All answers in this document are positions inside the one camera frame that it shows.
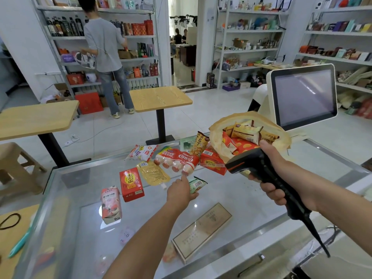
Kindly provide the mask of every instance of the stool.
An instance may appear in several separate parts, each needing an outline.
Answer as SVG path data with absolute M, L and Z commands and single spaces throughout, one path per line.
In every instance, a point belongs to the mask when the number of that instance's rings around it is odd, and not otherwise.
M 24 157 L 27 162 L 20 164 L 19 156 Z M 32 173 L 28 173 L 26 166 L 34 165 Z M 0 196 L 10 193 L 30 191 L 35 195 L 41 193 L 43 188 L 36 183 L 38 170 L 46 172 L 36 160 L 27 154 L 20 146 L 14 142 L 0 145 L 0 182 L 5 185 L 14 178 L 17 182 L 5 189 L 0 190 Z

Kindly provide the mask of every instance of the barcode scanner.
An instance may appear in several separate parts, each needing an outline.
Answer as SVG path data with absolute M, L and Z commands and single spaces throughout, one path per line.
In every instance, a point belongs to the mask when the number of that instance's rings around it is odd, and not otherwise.
M 323 244 L 314 224 L 310 220 L 309 210 L 301 201 L 300 195 L 288 183 L 279 177 L 275 172 L 269 157 L 261 148 L 249 150 L 242 154 L 236 155 L 230 159 L 226 168 L 230 173 L 237 173 L 242 170 L 250 170 L 252 174 L 264 183 L 272 183 L 275 188 L 282 189 L 287 200 L 288 216 L 293 220 L 301 220 L 314 238 L 319 242 L 327 257 L 331 257 L 326 246 Z

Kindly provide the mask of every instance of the monitor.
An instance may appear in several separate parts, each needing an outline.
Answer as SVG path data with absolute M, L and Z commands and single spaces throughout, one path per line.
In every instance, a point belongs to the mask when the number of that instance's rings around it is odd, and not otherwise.
M 285 131 L 337 115 L 332 64 L 273 70 L 266 80 L 272 121 Z

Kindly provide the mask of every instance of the man in gray t-shirt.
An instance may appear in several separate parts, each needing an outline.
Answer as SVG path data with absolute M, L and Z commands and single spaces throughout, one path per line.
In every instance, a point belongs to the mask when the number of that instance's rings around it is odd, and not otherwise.
M 130 89 L 118 54 L 118 44 L 127 47 L 127 41 L 121 36 L 115 25 L 100 18 L 95 0 L 78 1 L 89 19 L 89 22 L 84 26 L 84 34 L 89 48 L 82 48 L 81 52 L 96 57 L 98 75 L 101 78 L 111 116 L 116 119 L 120 118 L 120 110 L 114 98 L 112 75 L 120 86 L 125 108 L 129 109 L 130 114 L 133 114 L 134 106 L 129 94 Z

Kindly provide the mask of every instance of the glass tabletop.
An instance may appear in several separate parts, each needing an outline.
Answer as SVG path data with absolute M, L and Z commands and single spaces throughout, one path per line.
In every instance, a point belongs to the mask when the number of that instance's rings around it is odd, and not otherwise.
M 159 145 L 180 147 L 180 141 Z M 101 190 L 120 188 L 119 172 L 136 167 L 140 161 L 127 160 L 129 152 L 83 164 L 54 170 L 32 226 L 29 241 L 21 255 L 14 278 L 100 278 L 102 258 L 113 260 L 123 248 L 120 239 L 125 231 L 137 231 L 166 201 L 166 190 L 150 186 L 142 178 L 145 196 L 124 202 L 122 219 L 106 225 L 100 207 Z M 323 148 L 311 140 L 295 143 L 288 150 L 293 162 L 347 187 L 369 173 L 357 164 Z M 171 177 L 167 187 L 180 173 L 164 169 Z M 273 225 L 288 219 L 286 209 L 277 206 L 260 189 L 259 184 L 241 174 L 222 176 L 198 166 L 194 176 L 208 182 L 199 197 L 177 219 L 170 240 L 202 216 L 216 203 L 221 203 L 232 220 L 207 242 L 184 265 L 180 258 L 170 263 L 161 261 L 155 278 L 182 278 L 233 249 L 247 243 L 255 233 L 264 233 Z M 40 263 L 40 256 L 50 257 Z

